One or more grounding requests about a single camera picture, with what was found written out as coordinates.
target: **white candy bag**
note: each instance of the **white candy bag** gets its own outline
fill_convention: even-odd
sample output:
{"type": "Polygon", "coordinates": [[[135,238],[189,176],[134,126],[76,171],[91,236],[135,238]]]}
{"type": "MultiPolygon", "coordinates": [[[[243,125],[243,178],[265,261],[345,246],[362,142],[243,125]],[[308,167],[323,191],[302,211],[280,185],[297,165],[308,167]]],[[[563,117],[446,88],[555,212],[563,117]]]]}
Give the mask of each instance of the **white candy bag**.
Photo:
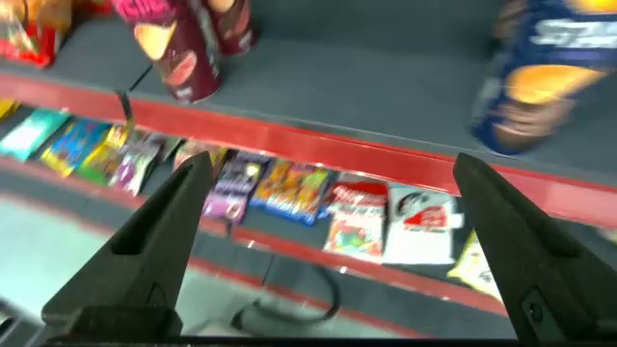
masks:
{"type": "Polygon", "coordinates": [[[391,183],[385,263],[451,264],[452,229],[463,224],[446,193],[391,183]]]}

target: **red shelf edge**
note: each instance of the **red shelf edge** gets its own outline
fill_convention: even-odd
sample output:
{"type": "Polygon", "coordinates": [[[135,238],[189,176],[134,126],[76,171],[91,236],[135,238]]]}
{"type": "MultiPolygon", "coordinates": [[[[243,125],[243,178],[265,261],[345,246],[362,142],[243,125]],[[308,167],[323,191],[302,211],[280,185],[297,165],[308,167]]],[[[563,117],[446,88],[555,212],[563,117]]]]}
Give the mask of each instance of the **red shelf edge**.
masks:
{"type": "MultiPolygon", "coordinates": [[[[145,128],[459,195],[452,173],[455,157],[161,102],[132,99],[131,104],[136,122],[145,128]]],[[[494,168],[553,217],[617,227],[615,187],[494,168]]]]}
{"type": "MultiPolygon", "coordinates": [[[[77,223],[79,223],[80,225],[83,225],[84,227],[86,227],[86,229],[91,230],[92,232],[96,234],[100,234],[101,236],[104,236],[104,237],[109,237],[115,232],[114,230],[108,227],[101,226],[94,222],[88,221],[76,213],[66,211],[63,209],[59,209],[43,201],[29,199],[29,198],[22,197],[20,195],[8,194],[4,192],[0,192],[0,199],[19,200],[20,202],[24,204],[32,205],[39,209],[51,211],[55,215],[60,215],[66,218],[70,218],[76,221],[77,223]]],[[[303,294],[295,293],[289,289],[278,287],[275,285],[263,285],[261,283],[261,280],[258,278],[254,278],[254,277],[251,277],[251,276],[239,273],[239,272],[235,272],[223,266],[206,262],[194,256],[191,256],[189,258],[188,267],[194,270],[197,270],[201,272],[202,274],[207,274],[207,275],[214,276],[214,277],[222,277],[226,280],[235,281],[235,282],[238,282],[238,283],[250,286],[252,288],[259,289],[259,290],[265,289],[266,291],[269,291],[275,295],[279,295],[281,297],[284,297],[287,300],[290,300],[290,301],[293,301],[299,304],[306,303],[311,307],[320,308],[320,309],[327,309],[329,307],[328,304],[312,299],[311,297],[305,296],[303,294]]],[[[387,321],[384,321],[384,320],[381,320],[381,319],[378,319],[370,315],[366,315],[366,314],[363,314],[363,313],[360,313],[360,312],[357,312],[351,309],[342,308],[339,311],[339,314],[345,315],[357,321],[364,322],[367,325],[377,327],[383,330],[387,330],[395,334],[407,336],[410,338],[429,338],[430,337],[426,334],[420,334],[412,329],[405,328],[405,327],[402,327],[402,326],[399,326],[399,325],[396,325],[396,324],[393,324],[393,323],[390,323],[390,322],[387,322],[387,321]]]]}
{"type": "Polygon", "coordinates": [[[66,108],[81,117],[126,122],[120,101],[112,91],[90,91],[0,72],[0,95],[39,107],[58,110],[66,108]]]}

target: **store shelf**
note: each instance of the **store shelf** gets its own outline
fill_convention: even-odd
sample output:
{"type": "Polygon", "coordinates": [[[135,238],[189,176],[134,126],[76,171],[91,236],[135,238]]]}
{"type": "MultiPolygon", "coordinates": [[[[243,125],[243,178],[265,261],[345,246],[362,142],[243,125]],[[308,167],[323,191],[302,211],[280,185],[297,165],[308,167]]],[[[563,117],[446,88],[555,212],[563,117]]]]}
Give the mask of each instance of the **store shelf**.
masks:
{"type": "Polygon", "coordinates": [[[117,18],[79,25],[47,69],[0,62],[0,95],[84,117],[124,120],[114,91],[127,91],[149,68],[130,30],[117,18]]]}
{"type": "Polygon", "coordinates": [[[3,64],[0,94],[81,116],[123,120],[113,91],[131,91],[148,129],[458,194],[455,155],[495,165],[551,215],[617,227],[610,115],[617,78],[585,95],[572,121],[536,150],[496,156],[469,133],[490,59],[498,2],[263,0],[261,39],[223,64],[224,85],[185,105],[171,99],[118,20],[78,28],[54,67],[3,64]]]}

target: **snack bag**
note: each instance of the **snack bag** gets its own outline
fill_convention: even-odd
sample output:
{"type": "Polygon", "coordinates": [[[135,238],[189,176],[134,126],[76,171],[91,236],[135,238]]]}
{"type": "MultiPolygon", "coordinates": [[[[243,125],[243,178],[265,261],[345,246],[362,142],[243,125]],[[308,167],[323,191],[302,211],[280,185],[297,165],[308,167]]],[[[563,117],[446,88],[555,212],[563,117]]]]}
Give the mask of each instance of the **snack bag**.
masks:
{"type": "Polygon", "coordinates": [[[384,262],[451,264],[452,229],[462,224],[462,215],[454,213],[452,196],[391,183],[384,262]]]}
{"type": "Polygon", "coordinates": [[[555,132],[581,92],[615,67],[617,2],[510,0],[505,9],[496,37],[510,40],[496,56],[472,131],[490,150],[514,155],[555,132]]]}
{"type": "Polygon", "coordinates": [[[251,206],[312,226],[328,176],[327,170],[277,159],[257,186],[251,206]]]}
{"type": "Polygon", "coordinates": [[[69,118],[68,113],[37,109],[0,142],[0,154],[24,162],[69,118]]]}
{"type": "Polygon", "coordinates": [[[226,218],[240,223],[249,201],[249,195],[261,179],[270,157],[240,151],[226,162],[219,180],[208,194],[203,215],[226,218]]]}
{"type": "Polygon", "coordinates": [[[331,216],[332,210],[330,205],[335,199],[334,188],[336,187],[335,183],[337,182],[381,182],[379,179],[365,177],[356,175],[353,173],[340,173],[338,177],[333,176],[332,179],[328,182],[326,187],[326,192],[324,193],[324,199],[321,201],[319,205],[319,214],[317,214],[317,219],[325,219],[331,216]]]}
{"type": "Polygon", "coordinates": [[[12,115],[17,108],[19,108],[19,101],[0,99],[0,120],[12,115]]]}
{"type": "Polygon", "coordinates": [[[210,153],[210,159],[212,159],[212,177],[216,177],[223,167],[223,159],[225,159],[225,154],[228,150],[223,147],[198,142],[195,140],[188,140],[184,143],[184,145],[177,149],[174,158],[174,170],[177,169],[186,159],[203,151],[208,151],[210,153]]]}
{"type": "Polygon", "coordinates": [[[107,128],[109,124],[77,120],[67,128],[60,140],[45,150],[40,160],[62,177],[66,177],[81,166],[103,141],[107,128]]]}
{"type": "Polygon", "coordinates": [[[71,25],[71,0],[0,0],[0,50],[11,60],[53,63],[71,25]]]}
{"type": "Polygon", "coordinates": [[[382,261],[388,187],[380,182],[338,182],[330,206],[333,220],[324,250],[382,261]]]}
{"type": "Polygon", "coordinates": [[[158,153],[158,148],[129,144],[122,151],[122,160],[109,180],[112,187],[121,188],[137,196],[148,174],[148,168],[158,153]]]}
{"type": "Polygon", "coordinates": [[[473,289],[486,293],[501,301],[497,283],[489,263],[482,252],[482,246],[475,231],[471,232],[461,258],[447,275],[469,284],[473,289]]]}
{"type": "Polygon", "coordinates": [[[103,142],[84,160],[76,173],[90,182],[106,186],[121,160],[121,150],[103,142]]]}

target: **yellow snack bag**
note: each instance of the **yellow snack bag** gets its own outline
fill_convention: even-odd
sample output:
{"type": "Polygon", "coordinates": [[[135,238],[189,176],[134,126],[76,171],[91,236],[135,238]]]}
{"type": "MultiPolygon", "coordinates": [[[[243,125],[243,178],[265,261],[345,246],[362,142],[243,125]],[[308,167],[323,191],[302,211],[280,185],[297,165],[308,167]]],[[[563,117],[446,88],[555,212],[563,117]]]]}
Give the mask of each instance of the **yellow snack bag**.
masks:
{"type": "Polygon", "coordinates": [[[10,99],[0,99],[0,120],[10,116],[19,107],[19,102],[10,99]]]}
{"type": "Polygon", "coordinates": [[[482,252],[482,246],[480,246],[475,230],[471,232],[456,266],[447,275],[457,278],[469,284],[473,289],[489,294],[501,301],[497,283],[493,278],[489,263],[482,252]]]}

